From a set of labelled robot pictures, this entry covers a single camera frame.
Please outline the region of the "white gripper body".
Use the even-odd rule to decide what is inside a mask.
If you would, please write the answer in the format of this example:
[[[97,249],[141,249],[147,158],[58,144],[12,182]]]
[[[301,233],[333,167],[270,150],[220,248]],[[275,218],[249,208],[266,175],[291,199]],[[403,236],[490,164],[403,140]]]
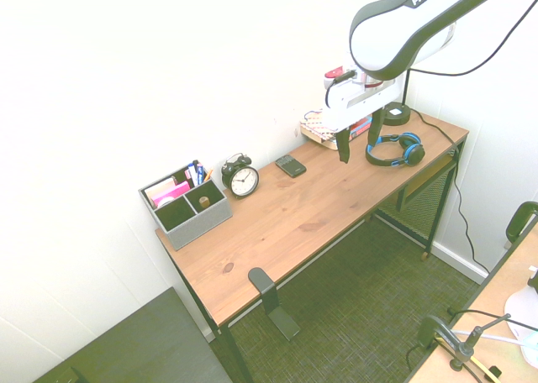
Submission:
[[[352,80],[334,85],[326,92],[323,125],[333,132],[340,132],[395,101],[403,89],[404,80],[385,81],[374,88],[365,88],[364,84]]]

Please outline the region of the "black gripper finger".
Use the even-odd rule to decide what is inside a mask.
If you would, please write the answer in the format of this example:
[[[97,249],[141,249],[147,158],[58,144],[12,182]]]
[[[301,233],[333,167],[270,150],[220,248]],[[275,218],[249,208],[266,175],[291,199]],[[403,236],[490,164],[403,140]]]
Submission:
[[[335,141],[341,162],[347,164],[350,159],[350,130],[342,129],[335,134]]]
[[[377,140],[380,136],[385,117],[386,111],[384,108],[379,108],[372,113],[372,122],[368,130],[369,146],[374,147],[377,144]]]

